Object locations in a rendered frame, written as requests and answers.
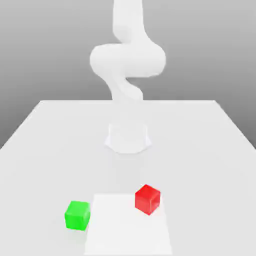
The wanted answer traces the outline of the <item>small green cube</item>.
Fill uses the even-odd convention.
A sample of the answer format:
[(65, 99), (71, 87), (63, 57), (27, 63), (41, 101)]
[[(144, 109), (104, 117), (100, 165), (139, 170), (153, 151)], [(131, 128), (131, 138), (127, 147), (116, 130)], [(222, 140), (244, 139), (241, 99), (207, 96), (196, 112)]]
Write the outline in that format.
[(64, 213), (66, 228), (85, 231), (91, 217), (90, 203), (84, 201), (71, 201)]

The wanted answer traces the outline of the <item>small red cube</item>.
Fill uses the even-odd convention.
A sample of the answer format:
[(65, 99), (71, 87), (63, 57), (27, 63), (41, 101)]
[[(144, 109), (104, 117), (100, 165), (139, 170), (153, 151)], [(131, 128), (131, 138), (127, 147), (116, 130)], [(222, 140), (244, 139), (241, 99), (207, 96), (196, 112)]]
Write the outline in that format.
[(143, 185), (134, 195), (135, 208), (147, 215), (151, 215), (160, 206), (161, 192), (148, 184)]

